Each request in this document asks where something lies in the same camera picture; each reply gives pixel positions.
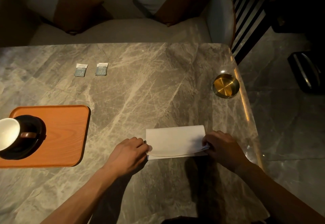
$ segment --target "forearm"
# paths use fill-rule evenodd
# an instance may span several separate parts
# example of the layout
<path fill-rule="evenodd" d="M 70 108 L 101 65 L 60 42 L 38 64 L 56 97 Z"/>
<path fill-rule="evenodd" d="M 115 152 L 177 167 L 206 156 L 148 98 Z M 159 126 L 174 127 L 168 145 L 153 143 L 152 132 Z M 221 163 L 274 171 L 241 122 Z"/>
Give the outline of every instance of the forearm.
<path fill-rule="evenodd" d="M 325 223 L 325 218 L 251 163 L 236 173 L 253 190 L 270 215 L 285 224 Z"/>
<path fill-rule="evenodd" d="M 113 170 L 99 169 L 90 180 L 41 224 L 85 224 L 105 190 L 116 180 Z"/>

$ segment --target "floor tile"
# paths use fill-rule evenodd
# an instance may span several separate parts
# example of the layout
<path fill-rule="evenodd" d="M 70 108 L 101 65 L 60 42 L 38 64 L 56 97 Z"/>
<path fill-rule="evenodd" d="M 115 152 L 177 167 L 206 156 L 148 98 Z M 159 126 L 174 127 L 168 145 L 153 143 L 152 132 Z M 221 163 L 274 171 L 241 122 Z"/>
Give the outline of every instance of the floor tile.
<path fill-rule="evenodd" d="M 268 174 L 314 210 L 325 216 L 325 159 L 267 162 Z"/>
<path fill-rule="evenodd" d="M 325 96 L 248 91 L 266 160 L 325 158 Z"/>
<path fill-rule="evenodd" d="M 287 58 L 310 48 L 302 34 L 278 34 L 270 28 L 239 64 L 247 91 L 299 89 Z"/>

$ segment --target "small packet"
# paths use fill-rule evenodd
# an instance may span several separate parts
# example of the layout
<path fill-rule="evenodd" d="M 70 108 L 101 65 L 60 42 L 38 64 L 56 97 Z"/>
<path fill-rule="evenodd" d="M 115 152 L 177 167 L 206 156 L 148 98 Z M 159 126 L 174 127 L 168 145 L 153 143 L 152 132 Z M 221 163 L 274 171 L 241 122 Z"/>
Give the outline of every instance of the small packet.
<path fill-rule="evenodd" d="M 104 76 L 107 72 L 108 63 L 97 63 L 95 75 Z"/>
<path fill-rule="evenodd" d="M 88 64 L 77 63 L 76 71 L 74 72 L 74 76 L 84 77 L 87 67 L 88 67 Z"/>

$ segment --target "white sofa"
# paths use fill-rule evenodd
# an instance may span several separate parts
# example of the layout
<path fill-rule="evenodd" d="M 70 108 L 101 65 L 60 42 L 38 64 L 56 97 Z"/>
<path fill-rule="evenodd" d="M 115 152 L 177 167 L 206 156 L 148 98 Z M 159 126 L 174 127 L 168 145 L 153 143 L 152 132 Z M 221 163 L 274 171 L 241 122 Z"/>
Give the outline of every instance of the white sofa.
<path fill-rule="evenodd" d="M 214 42 L 232 45 L 232 0 L 211 0 L 200 17 L 167 27 L 146 18 L 132 0 L 104 0 L 114 19 L 71 36 L 41 23 L 24 0 L 0 0 L 0 47 L 112 42 Z"/>

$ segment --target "gold ashtray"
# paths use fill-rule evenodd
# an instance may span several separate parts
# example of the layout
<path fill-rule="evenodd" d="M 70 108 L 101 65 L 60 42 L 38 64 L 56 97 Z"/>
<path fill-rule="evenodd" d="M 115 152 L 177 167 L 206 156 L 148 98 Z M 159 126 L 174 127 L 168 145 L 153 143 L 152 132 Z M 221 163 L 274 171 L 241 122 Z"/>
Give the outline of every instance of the gold ashtray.
<path fill-rule="evenodd" d="M 212 84 L 212 90 L 221 98 L 232 98 L 239 91 L 239 82 L 230 74 L 220 74 Z"/>

